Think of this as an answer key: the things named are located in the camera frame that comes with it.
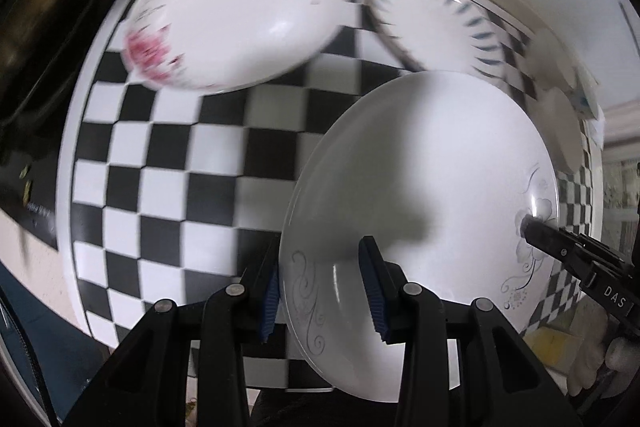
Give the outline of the plain white bowl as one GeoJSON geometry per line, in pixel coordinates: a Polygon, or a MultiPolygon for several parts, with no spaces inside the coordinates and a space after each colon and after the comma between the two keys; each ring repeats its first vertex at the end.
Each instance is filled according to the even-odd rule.
{"type": "Polygon", "coordinates": [[[566,95],[558,88],[541,91],[529,104],[529,116],[547,147],[556,171],[574,174],[582,165],[579,119],[566,95]]]}

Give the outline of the white plate grey floral pattern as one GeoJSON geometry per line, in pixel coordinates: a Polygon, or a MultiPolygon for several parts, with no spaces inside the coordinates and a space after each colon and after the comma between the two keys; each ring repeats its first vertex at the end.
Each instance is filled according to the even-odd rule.
{"type": "Polygon", "coordinates": [[[397,400],[404,349],[374,329],[358,267],[368,235],[408,280],[453,303],[485,297],[523,332],[552,268],[521,238],[527,216],[554,223],[558,188],[509,95],[460,72],[366,94],[311,154],[283,225],[282,299],[304,358],[341,391],[397,400]]]}

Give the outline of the white plate blue stripes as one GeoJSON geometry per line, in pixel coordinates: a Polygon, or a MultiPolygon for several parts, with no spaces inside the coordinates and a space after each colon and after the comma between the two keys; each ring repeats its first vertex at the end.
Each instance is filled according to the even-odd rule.
{"type": "Polygon", "coordinates": [[[503,80],[501,42],[472,0],[367,0],[367,5],[376,28],[411,68],[503,80]]]}

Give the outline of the white plate red flower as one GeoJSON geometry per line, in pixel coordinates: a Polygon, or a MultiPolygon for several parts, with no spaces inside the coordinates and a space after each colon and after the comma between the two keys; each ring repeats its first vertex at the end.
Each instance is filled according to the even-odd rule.
{"type": "Polygon", "coordinates": [[[344,0],[137,0],[122,58],[160,88],[217,94],[308,61],[341,27],[344,0]]]}

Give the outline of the black white checkered mat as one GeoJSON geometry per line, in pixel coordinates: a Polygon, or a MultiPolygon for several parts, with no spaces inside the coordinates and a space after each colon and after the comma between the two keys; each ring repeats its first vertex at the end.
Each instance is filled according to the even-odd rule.
{"type": "Polygon", "coordinates": [[[405,72],[366,0],[340,0],[320,49],[221,94],[157,88],[116,0],[82,66],[58,162],[58,248],[83,329],[116,347],[162,298],[196,303],[275,239],[295,181],[360,96],[405,72]]]}

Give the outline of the white bowl at mat edge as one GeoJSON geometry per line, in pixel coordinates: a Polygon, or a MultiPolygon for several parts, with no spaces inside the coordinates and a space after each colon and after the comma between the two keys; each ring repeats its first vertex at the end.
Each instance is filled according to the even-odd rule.
{"type": "Polygon", "coordinates": [[[573,91],[577,87],[574,62],[549,29],[535,31],[525,51],[525,62],[529,74],[544,90],[573,91]]]}

